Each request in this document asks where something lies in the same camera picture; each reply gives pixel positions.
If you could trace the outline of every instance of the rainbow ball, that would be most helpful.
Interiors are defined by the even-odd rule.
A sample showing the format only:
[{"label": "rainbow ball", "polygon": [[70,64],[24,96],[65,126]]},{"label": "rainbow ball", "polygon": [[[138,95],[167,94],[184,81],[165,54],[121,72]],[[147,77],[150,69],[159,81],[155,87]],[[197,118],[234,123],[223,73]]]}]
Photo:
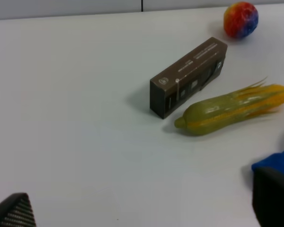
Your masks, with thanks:
[{"label": "rainbow ball", "polygon": [[259,15],[254,5],[238,2],[224,13],[224,30],[232,38],[241,39],[251,34],[257,27]]}]

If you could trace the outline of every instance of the plastic corn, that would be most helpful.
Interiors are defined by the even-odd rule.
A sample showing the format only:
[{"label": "plastic corn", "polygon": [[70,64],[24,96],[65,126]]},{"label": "plastic corn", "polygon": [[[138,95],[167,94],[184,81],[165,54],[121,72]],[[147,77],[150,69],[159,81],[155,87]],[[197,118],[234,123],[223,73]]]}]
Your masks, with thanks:
[{"label": "plastic corn", "polygon": [[188,107],[175,120],[175,127],[193,135],[205,135],[233,123],[264,114],[284,103],[284,86],[263,86],[262,81],[223,96],[206,99]]}]

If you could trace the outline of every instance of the gray wall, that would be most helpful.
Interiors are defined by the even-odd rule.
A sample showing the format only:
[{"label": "gray wall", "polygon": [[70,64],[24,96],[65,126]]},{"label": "gray wall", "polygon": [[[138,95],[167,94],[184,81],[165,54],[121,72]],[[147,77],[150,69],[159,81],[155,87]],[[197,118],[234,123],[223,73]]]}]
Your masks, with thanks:
[{"label": "gray wall", "polygon": [[[200,7],[228,6],[240,0],[144,0],[144,11],[165,9],[188,9]],[[283,3],[284,0],[248,0],[253,4]]]},{"label": "gray wall", "polygon": [[141,11],[141,0],[0,0],[0,19]]}]

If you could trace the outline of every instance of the toy corn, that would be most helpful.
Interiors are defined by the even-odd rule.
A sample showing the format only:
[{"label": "toy corn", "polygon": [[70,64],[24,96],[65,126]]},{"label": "toy corn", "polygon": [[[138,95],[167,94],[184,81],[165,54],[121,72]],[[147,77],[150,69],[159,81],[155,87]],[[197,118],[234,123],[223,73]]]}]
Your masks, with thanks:
[{"label": "toy corn", "polygon": [[206,99],[188,107],[175,120],[175,127],[193,135],[206,135],[233,123],[248,120],[271,111],[284,103],[284,86],[263,86],[262,81],[223,96]]}]

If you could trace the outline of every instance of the table surface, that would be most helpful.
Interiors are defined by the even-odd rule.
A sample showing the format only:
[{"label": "table surface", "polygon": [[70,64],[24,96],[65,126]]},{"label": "table surface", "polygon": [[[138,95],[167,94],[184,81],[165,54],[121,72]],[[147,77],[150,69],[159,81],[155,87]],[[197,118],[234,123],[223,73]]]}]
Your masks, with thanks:
[{"label": "table surface", "polygon": [[[250,165],[284,150],[284,105],[190,137],[192,103],[265,77],[284,85],[284,4],[242,41],[225,8],[0,21],[0,201],[30,196],[38,226],[258,227]],[[167,119],[149,80],[214,36],[221,75]]]}]

